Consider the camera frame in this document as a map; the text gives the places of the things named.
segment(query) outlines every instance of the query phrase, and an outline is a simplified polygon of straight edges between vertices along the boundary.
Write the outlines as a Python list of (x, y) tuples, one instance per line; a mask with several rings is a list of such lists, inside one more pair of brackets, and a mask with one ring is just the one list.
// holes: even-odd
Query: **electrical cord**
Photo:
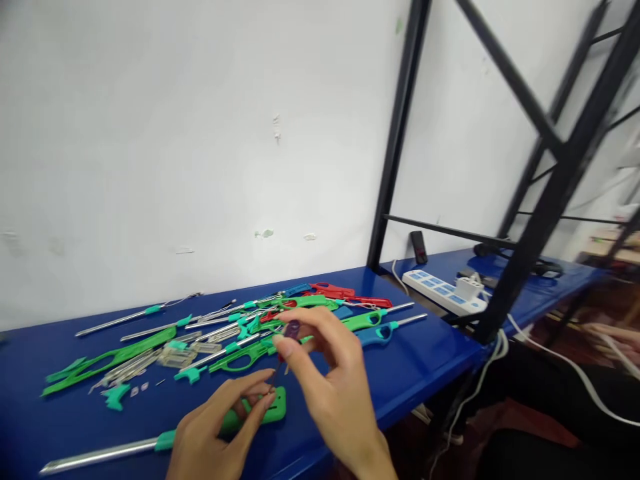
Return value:
[[(482, 294), (485, 296), (485, 300), (487, 300), (487, 296), (489, 296), (489, 297), (491, 296), (490, 293), (487, 293), (485, 291), (483, 291)], [(598, 407), (604, 414), (606, 414), (606, 415), (610, 416), (612, 419), (618, 420), (618, 421), (620, 421), (622, 423), (626, 423), (626, 424), (632, 425), (634, 427), (640, 427), (640, 422), (636, 422), (636, 421), (633, 421), (633, 420), (628, 420), (626, 418), (622, 418), (622, 417), (620, 417), (619, 415), (616, 415), (614, 412), (612, 412), (611, 410), (609, 410), (607, 408), (607, 406), (600, 399), (600, 396), (598, 396), (598, 392), (596, 392), (595, 387), (591, 383), (591, 380), (589, 380), (589, 377), (587, 376), (587, 374), (580, 368), (580, 366), (578, 366), (578, 364), (576, 362), (566, 358), (563, 355), (560, 355), (559, 353), (554, 352), (553, 350), (549, 350), (548, 348), (543, 347), (542, 345), (540, 345), (538, 342), (535, 342), (534, 340), (531, 340), (531, 338), (529, 338), (529, 335), (526, 334), (525, 332), (523, 332), (522, 329), (518, 326), (518, 324), (515, 322), (515, 320), (513, 319), (513, 316), (510, 313), (507, 314), (507, 318), (509, 319), (509, 321), (513, 325), (513, 328), (515, 328), (515, 330), (520, 335), (522, 335), (524, 337), (524, 339), (526, 341), (528, 341), (530, 344), (535, 345), (536, 347), (540, 348), (541, 350), (544, 350), (545, 352), (550, 353), (550, 354), (554, 355), (555, 357), (558, 357), (559, 359), (562, 359), (565, 362), (567, 362), (576, 371), (576, 373), (578, 374), (578, 377), (580, 377), (580, 380), (582, 380), (582, 383), (584, 384), (585, 388), (587, 389), (587, 393), (591, 397), (591, 400), (593, 400), (593, 402), (595, 403), (595, 406)], [(617, 353), (619, 353), (622, 357), (624, 357), (624, 355), (622, 354), (622, 352), (620, 352), (620, 350), (618, 348), (612, 349), (612, 350), (614, 350), (614, 351), (617, 350)]]
[(402, 280), (400, 280), (400, 277), (398, 277), (398, 274), (395, 272), (396, 262), (397, 260), (394, 260), (393, 263), (391, 264), (391, 272), (393, 273), (393, 276), (395, 277), (395, 279), (398, 280), (398, 283), (400, 284), (402, 289), (405, 291), (406, 296), (409, 296), (409, 290), (407, 289), (407, 286), (404, 283), (402, 283)]
[(504, 330), (500, 329), (500, 331), (498, 332), (498, 337), (496, 338), (496, 341), (495, 341), (495, 348), (493, 349), (493, 353), (489, 357), (489, 360), (487, 360), (487, 362), (484, 364), (484, 367), (482, 368), (482, 372), (480, 372), (480, 378), (478, 378), (478, 384), (475, 388), (475, 391), (460, 403), (460, 406), (458, 406), (458, 410), (456, 410), (455, 412), (455, 416), (453, 417), (453, 421), (451, 422), (451, 426), (449, 427), (449, 431), (447, 432), (447, 445), (435, 456), (433, 460), (433, 464), (431, 465), (431, 470), (429, 470), (429, 480), (431, 480), (431, 477), (433, 476), (433, 472), (435, 470), (436, 464), (438, 463), (438, 459), (440, 458), (440, 456), (444, 455), (449, 450), (449, 447), (451, 446), (451, 436), (453, 434), (453, 428), (455, 424), (458, 422), (458, 419), (460, 418), (460, 414), (462, 413), (462, 408), (464, 408), (464, 406), (468, 404), (468, 402), (476, 398), (476, 396), (478, 396), (478, 394), (480, 393), (480, 390), (482, 389), (482, 384), (485, 381), (485, 376), (487, 374), (487, 370), (489, 369), (490, 364), (492, 364), (496, 360), (500, 360), (501, 358), (504, 358), (508, 354), (508, 352), (509, 352), (509, 340), (507, 339), (507, 336)]

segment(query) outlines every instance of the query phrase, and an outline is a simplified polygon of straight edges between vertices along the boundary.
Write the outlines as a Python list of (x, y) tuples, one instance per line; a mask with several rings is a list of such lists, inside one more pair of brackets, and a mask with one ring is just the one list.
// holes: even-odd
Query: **small metal part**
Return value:
[(46, 477), (55, 473), (73, 470), (76, 468), (85, 467), (87, 465), (102, 463), (104, 461), (114, 460), (122, 457), (127, 457), (129, 455), (134, 455), (136, 453), (153, 450), (157, 442), (158, 437), (127, 443), (126, 445), (119, 445), (117, 447), (96, 450), (65, 459), (54, 460), (46, 464), (42, 468), (42, 470), (40, 470), (40, 476)]

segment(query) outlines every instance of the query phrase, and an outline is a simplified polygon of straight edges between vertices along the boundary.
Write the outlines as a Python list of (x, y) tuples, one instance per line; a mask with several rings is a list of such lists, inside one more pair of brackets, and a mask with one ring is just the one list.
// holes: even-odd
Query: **white power strip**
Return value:
[(402, 282), (459, 317), (487, 308), (487, 302), (478, 298), (484, 287), (473, 278), (458, 278), (454, 287), (422, 270), (410, 270), (402, 275)]

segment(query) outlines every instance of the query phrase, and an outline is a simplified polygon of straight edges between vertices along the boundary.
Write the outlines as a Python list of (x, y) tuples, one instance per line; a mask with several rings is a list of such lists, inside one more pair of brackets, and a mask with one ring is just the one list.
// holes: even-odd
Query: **red plastic part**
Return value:
[(345, 299), (349, 303), (372, 303), (376, 307), (380, 308), (391, 308), (393, 304), (391, 300), (388, 299), (377, 299), (377, 298), (369, 298), (369, 297), (347, 297)]
[[(289, 302), (285, 302), (284, 305), (287, 307), (295, 307), (295, 302), (292, 300)], [(278, 315), (279, 313), (280, 312), (278, 312), (278, 310), (271, 310), (267, 312), (267, 314), (260, 319), (260, 323), (266, 323), (268, 321), (273, 320), (276, 317), (276, 315)]]
[(335, 285), (331, 285), (326, 282), (311, 283), (310, 285), (311, 285), (311, 288), (315, 288), (316, 290), (318, 290), (316, 295), (324, 295), (327, 298), (334, 298), (334, 297), (329, 297), (327, 295), (327, 292), (342, 293), (346, 297), (352, 297), (355, 295), (354, 289), (345, 289), (342, 287), (336, 287)]

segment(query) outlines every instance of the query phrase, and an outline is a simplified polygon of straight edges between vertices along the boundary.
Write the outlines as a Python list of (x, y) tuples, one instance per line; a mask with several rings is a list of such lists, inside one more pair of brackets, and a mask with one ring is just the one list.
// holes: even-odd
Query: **table surface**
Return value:
[[(123, 335), (174, 322), (190, 313), (204, 314), (234, 298), (245, 302), (299, 283), (319, 281), (354, 288), (356, 294), (362, 296), (388, 298), (394, 305), (409, 301), (390, 282), (362, 267), (190, 299), (163, 313), (80, 339), (74, 337), (75, 332), (144, 307), (7, 332), (8, 341), (0, 345), (0, 405), (3, 407), (0, 413), (0, 455), (3, 458), (0, 460), (4, 461), (3, 467), (13, 474), (10, 474), (12, 478), (34, 479), (49, 461), (156, 437), (174, 429), (186, 413), (206, 401), (222, 382), (234, 376), (222, 371), (212, 375), (206, 373), (200, 382), (189, 385), (186, 381), (173, 380), (177, 370), (153, 365), (144, 375), (130, 382), (132, 386), (149, 382), (148, 390), (133, 398), (125, 396), (123, 411), (117, 412), (106, 408), (105, 398), (97, 391), (87, 394), (90, 386), (101, 378), (99, 375), (50, 397), (40, 398), (47, 374), (63, 369), (79, 357), (93, 358), (123, 346), (119, 342)], [(424, 307), (415, 305), (389, 314), (384, 321), (424, 312)], [(315, 353), (312, 356), (318, 368), (326, 372), (322, 358)], [(452, 379), (482, 362), (484, 357), (485, 351), (480, 345), (432, 313), (423, 321), (396, 330), (385, 347), (367, 347), (365, 363), (380, 428), (396, 423)], [(251, 370), (276, 365), (276, 356), (264, 357)], [(166, 381), (156, 386), (162, 379)], [(331, 462), (331, 454), (309, 416), (294, 375), (282, 375), (279, 381), (287, 389), (287, 415), (280, 422), (260, 428), (247, 459), (244, 479), (316, 477), (323, 473), (321, 466)], [(168, 453), (148, 452), (64, 472), (56, 477), (160, 479), (164, 478), (168, 464)]]
[[(558, 279), (548, 279), (536, 275), (529, 277), (511, 310), (511, 315), (520, 328), (525, 328), (552, 310), (560, 300), (596, 282), (605, 273), (603, 270), (578, 263), (543, 258), (560, 263), (565, 274)], [(471, 268), (482, 275), (499, 278), (506, 265), (507, 260), (502, 257), (496, 255), (476, 257), (472, 249), (463, 249), (430, 255), (429, 262), (425, 265), (416, 264), (414, 258), (398, 260), (395, 271), (402, 278), (402, 274), (406, 271), (421, 269), (455, 285), (456, 274), (464, 269)], [(381, 267), (391, 273), (391, 262), (382, 263)], [(503, 328), (509, 336), (516, 333), (509, 321), (505, 322)]]

